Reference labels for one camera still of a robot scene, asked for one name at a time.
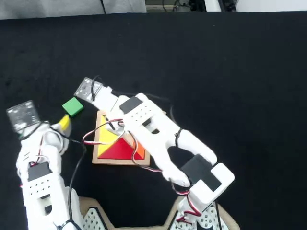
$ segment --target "red triangle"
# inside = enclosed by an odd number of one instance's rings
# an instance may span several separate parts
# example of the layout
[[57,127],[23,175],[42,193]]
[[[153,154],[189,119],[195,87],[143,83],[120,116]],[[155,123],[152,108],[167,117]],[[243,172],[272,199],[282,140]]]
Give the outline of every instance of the red triangle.
[[[131,160],[132,153],[133,148],[121,138],[102,153],[98,159]],[[138,153],[134,155],[134,158],[136,160],[143,160]]]

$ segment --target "green cube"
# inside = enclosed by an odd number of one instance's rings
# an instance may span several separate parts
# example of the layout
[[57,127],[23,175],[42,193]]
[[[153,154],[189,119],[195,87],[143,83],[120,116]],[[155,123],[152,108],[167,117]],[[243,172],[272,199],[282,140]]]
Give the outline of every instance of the green cube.
[[75,97],[67,101],[62,107],[70,116],[75,116],[83,109],[83,105]]

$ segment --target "yellow triangle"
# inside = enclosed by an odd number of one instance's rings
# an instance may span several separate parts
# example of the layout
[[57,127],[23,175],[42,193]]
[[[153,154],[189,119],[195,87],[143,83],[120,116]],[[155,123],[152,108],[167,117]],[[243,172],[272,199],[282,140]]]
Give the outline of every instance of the yellow triangle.
[[[106,122],[106,119],[104,116],[101,116],[101,120],[100,120],[100,124],[102,125],[103,123]],[[102,126],[101,128],[99,128],[99,141],[101,142],[112,142],[117,138],[117,136],[108,131],[106,129],[106,125]],[[109,145],[98,145],[98,155],[97,157],[101,156],[108,148],[110,148],[113,144],[109,144]]]

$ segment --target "black cloth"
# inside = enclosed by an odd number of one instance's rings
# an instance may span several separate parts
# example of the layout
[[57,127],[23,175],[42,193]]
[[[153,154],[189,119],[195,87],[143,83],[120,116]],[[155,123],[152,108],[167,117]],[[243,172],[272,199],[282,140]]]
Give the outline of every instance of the black cloth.
[[[212,148],[235,174],[219,203],[241,229],[302,227],[306,193],[307,12],[163,13],[0,22],[0,227],[26,229],[15,162],[20,150],[5,109],[34,100],[57,122],[82,79],[100,75],[117,91],[173,101],[179,125]],[[165,111],[169,105],[155,100]],[[72,137],[95,126],[83,102]],[[92,165],[78,195],[97,199],[116,227],[162,225],[176,198],[159,173]],[[68,184],[81,154],[70,144]],[[191,154],[172,149],[178,167]]]

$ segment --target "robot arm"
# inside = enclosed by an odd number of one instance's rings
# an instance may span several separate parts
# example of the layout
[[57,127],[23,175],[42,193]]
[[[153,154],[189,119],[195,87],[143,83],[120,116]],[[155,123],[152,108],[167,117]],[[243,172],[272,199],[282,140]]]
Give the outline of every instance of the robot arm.
[[[29,230],[55,230],[70,219],[68,188],[60,175],[61,155],[66,151],[69,141],[58,133],[63,133],[61,122],[53,125],[53,129],[50,127],[49,123],[36,123],[24,130],[26,136],[36,129],[21,141],[22,147],[16,162],[22,181]],[[81,226],[79,199],[74,190],[71,205],[73,220]],[[74,230],[75,227],[68,224],[65,229]]]
[[[217,157],[209,147],[189,131],[182,130],[146,95],[139,93],[131,98],[123,95],[115,97],[110,87],[95,82],[97,90],[93,102],[89,94],[91,85],[91,79],[84,79],[75,95],[105,111],[109,120],[122,118],[124,129],[148,150],[166,180],[183,187],[191,186],[189,200],[186,197],[180,202],[178,211],[182,220],[195,223],[198,216],[185,213],[195,212],[190,204],[193,203],[195,210],[202,212],[233,182],[235,177],[232,172],[224,164],[216,164]],[[122,133],[122,127],[114,124],[114,128],[110,131]],[[178,146],[195,155],[182,167],[184,172],[170,160],[167,149],[171,146]]]

